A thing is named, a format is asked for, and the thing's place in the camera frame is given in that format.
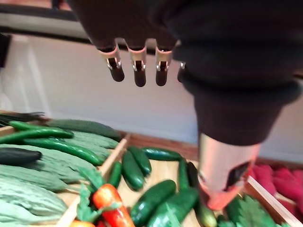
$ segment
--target vegetable display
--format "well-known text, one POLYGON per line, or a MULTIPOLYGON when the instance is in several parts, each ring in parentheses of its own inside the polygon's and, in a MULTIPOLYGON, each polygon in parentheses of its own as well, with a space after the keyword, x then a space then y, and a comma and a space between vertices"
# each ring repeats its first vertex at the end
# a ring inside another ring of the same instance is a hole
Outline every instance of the vegetable display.
POLYGON ((93 133, 120 141, 121 135, 113 128, 92 121, 74 119, 52 119, 46 123, 50 127, 93 133))
POLYGON ((136 227, 146 225, 154 210, 176 191, 172 180, 162 181, 148 189, 131 208, 130 215, 136 227))
POLYGON ((135 146, 128 147, 128 150, 132 153, 137 165, 140 167, 144 176, 149 175, 152 172, 151 163, 146 154, 135 146))
POLYGON ((0 164, 18 166, 35 162, 41 158, 39 151, 29 151, 21 148, 1 148, 0 164))
POLYGON ((64 131, 61 129, 34 129, 27 131, 18 131, 10 135, 1 136, 0 144, 2 143, 18 143, 24 139, 29 138, 46 138, 46 137, 58 137, 58 138, 72 138, 73 133, 64 131))
POLYGON ((80 147, 74 144, 51 139, 26 139, 23 141, 25 144, 30 146, 59 150, 64 153, 77 156, 79 158, 82 158, 83 160, 90 162, 95 166, 99 166, 102 164, 95 153, 93 153, 87 148, 80 147))
POLYGON ((128 186, 134 191, 143 188, 145 179, 132 153, 126 151, 122 156, 122 175, 128 186))
POLYGON ((153 160, 179 161, 182 158, 179 153, 163 148, 144 147, 142 150, 145 152, 146 156, 149 159, 153 160))

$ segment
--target green cucumber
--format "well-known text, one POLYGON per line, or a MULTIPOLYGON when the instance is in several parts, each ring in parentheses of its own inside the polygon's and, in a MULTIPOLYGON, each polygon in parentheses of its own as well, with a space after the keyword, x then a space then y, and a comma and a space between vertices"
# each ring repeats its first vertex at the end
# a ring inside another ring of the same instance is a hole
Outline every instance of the green cucumber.
POLYGON ((26 150, 21 148, 0 148, 0 164, 18 166, 35 162, 41 159, 39 151, 26 150))
POLYGON ((159 161, 179 161, 182 158, 179 153, 163 148, 144 147, 142 150, 149 159, 159 161))
POLYGON ((72 138, 74 134, 70 131, 62 129, 33 129, 27 131, 18 131, 6 136, 0 137, 0 144, 4 143, 17 143, 23 139, 29 138, 45 138, 45 137, 58 137, 58 138, 72 138))
POLYGON ((26 139, 23 141, 25 144, 30 146, 59 150, 64 153, 77 156, 85 161, 90 162, 95 166, 99 166, 102 164, 100 159, 95 153, 93 153, 92 151, 86 148, 74 144, 66 143, 63 141, 52 140, 52 139, 26 139))
POLYGON ((184 158, 179 161, 178 166, 178 189, 179 191, 189 188, 188 176, 187 176, 187 162, 184 158))
POLYGON ((196 189, 189 188, 178 192, 156 209, 146 227, 171 227, 169 210, 181 223, 196 204, 197 199, 198 192, 196 189))
POLYGON ((112 171, 109 175, 108 183, 118 188, 121 180, 121 173, 122 173, 122 165, 120 162, 114 162, 112 171))
POLYGON ((126 151, 122 156, 122 175, 127 185, 134 191, 143 188, 144 176, 132 153, 126 151))
POLYGON ((172 180, 162 181, 147 190, 131 208, 130 216, 136 227, 146 225, 154 210, 176 191, 172 180))
POLYGON ((146 154, 139 148, 130 146, 128 150, 133 154, 134 159, 136 160, 138 166, 142 170, 144 176, 147 176, 151 173, 151 162, 146 156, 146 154))
MULTIPOLYGON (((198 180, 198 171, 195 165, 192 162, 187 164, 187 175, 189 179, 189 185, 195 188, 197 191, 200 188, 199 180, 198 180)), ((216 227, 217 220, 214 212, 209 209, 205 204, 201 201, 197 201, 194 206, 196 218, 201 226, 204 227, 216 227)))

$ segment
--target leafy green vegetable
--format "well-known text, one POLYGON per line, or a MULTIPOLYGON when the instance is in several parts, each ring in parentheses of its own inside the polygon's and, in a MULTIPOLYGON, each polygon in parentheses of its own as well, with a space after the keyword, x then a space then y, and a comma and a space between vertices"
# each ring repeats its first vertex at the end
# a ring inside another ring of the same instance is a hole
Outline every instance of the leafy green vegetable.
POLYGON ((269 214, 261 207, 260 203, 245 195, 240 202, 239 224, 244 227, 275 227, 276 224, 269 214))
POLYGON ((290 227, 287 223, 282 223, 282 225, 277 224, 276 227, 290 227))
POLYGON ((105 181, 103 180, 100 173, 94 168, 94 169, 87 169, 80 167, 78 170, 80 176, 84 177, 86 180, 90 182, 89 190, 91 193, 96 192, 99 187, 105 184, 105 181))

